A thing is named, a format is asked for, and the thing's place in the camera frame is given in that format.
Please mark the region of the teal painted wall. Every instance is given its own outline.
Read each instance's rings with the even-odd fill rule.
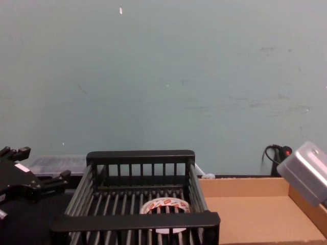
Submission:
[[[319,0],[1,1],[0,146],[267,173],[268,144],[327,150],[326,23]]]

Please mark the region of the gray metal box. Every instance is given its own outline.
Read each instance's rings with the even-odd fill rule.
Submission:
[[[327,155],[314,143],[302,145],[277,171],[313,206],[327,200]]]

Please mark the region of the black dish rack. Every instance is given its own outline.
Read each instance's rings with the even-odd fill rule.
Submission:
[[[91,152],[86,160],[65,215],[50,226],[53,245],[218,244],[220,219],[207,209],[193,151]],[[165,206],[139,214],[145,202],[158,197],[183,199],[191,212]],[[169,233],[155,232],[162,228]],[[186,230],[173,233],[174,228]]]

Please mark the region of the black power cord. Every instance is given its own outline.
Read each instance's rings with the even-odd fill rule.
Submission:
[[[268,154],[268,150],[273,150],[275,155],[273,158]],[[277,144],[271,144],[267,146],[262,154],[261,164],[264,163],[264,157],[266,157],[272,161],[271,166],[271,173],[272,177],[280,177],[279,173],[277,172],[277,166],[283,162],[289,155],[292,154],[292,149],[288,146],[280,146]]]
[[[274,159],[272,159],[269,155],[268,155],[268,150],[274,150],[275,154],[278,154],[278,157],[274,157]],[[266,155],[266,157],[272,161],[275,164],[280,164],[282,161],[284,161],[289,155],[292,154],[292,149],[289,146],[280,146],[277,144],[271,144],[269,146],[267,146],[262,154],[262,159],[261,161],[264,161],[264,157]]]
[[[282,151],[282,150],[283,150],[283,147],[280,146],[280,145],[277,145],[277,144],[271,144],[271,145],[269,145],[269,146],[267,146],[267,147],[265,148],[265,150],[264,150],[264,152],[263,152],[263,154],[262,154],[262,158],[261,158],[261,162],[262,162],[262,163],[263,163],[263,161],[264,161],[264,157],[265,157],[265,155],[266,155],[266,157],[267,157],[270,161],[272,161],[273,163],[280,164],[280,162],[275,161],[274,159],[272,159],[272,158],[268,155],[268,150],[275,150],[275,152],[276,152],[276,150],[278,150],[278,151]]]

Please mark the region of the brown cardboard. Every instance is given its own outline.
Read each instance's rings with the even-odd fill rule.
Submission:
[[[307,204],[282,178],[200,180],[219,213],[219,244],[327,244],[327,212]]]

